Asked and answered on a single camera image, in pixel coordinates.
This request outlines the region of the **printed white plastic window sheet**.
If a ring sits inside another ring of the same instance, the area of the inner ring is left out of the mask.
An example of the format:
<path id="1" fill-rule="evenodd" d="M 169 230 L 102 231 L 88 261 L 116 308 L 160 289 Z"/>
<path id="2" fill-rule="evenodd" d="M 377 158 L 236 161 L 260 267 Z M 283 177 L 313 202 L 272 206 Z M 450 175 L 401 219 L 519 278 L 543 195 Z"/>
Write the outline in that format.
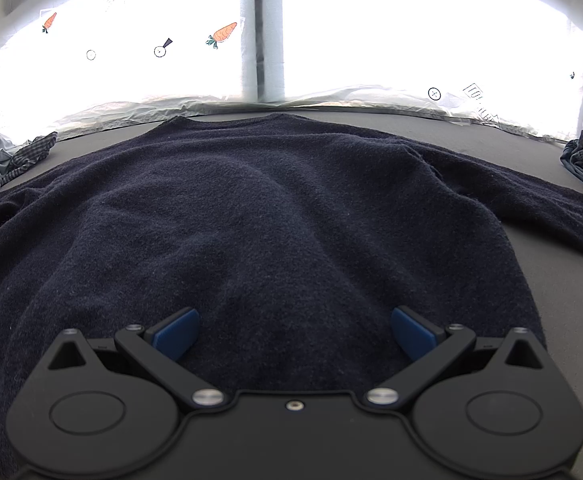
<path id="1" fill-rule="evenodd" d="M 367 108 L 573 138 L 583 0 L 0 0 L 0 137 Z"/>

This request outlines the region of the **navy blue knit sweater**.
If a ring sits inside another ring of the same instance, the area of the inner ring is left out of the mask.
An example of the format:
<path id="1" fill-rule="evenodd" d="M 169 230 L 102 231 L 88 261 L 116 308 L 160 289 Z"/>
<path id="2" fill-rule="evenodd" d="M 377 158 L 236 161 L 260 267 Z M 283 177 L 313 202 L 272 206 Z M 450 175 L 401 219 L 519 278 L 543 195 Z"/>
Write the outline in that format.
<path id="1" fill-rule="evenodd" d="M 176 118 L 0 193 L 0 476 L 8 408 L 65 328 L 191 307 L 184 366 L 225 392 L 373 388 L 389 318 L 543 327 L 506 228 L 583 254 L 583 195 L 384 132 Z"/>

